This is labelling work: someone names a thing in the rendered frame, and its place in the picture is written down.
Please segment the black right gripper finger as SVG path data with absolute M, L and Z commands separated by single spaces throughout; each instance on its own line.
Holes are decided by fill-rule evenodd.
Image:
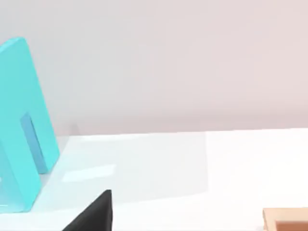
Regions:
M 105 190 L 62 231 L 112 231 L 112 191 Z

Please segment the light blue rack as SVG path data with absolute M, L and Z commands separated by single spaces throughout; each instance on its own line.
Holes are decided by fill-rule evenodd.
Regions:
M 26 40 L 0 45 L 0 214 L 31 209 L 60 155 Z

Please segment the shallow salmon box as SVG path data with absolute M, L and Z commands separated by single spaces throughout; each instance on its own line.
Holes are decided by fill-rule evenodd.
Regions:
M 264 208 L 264 231 L 308 231 L 308 207 Z

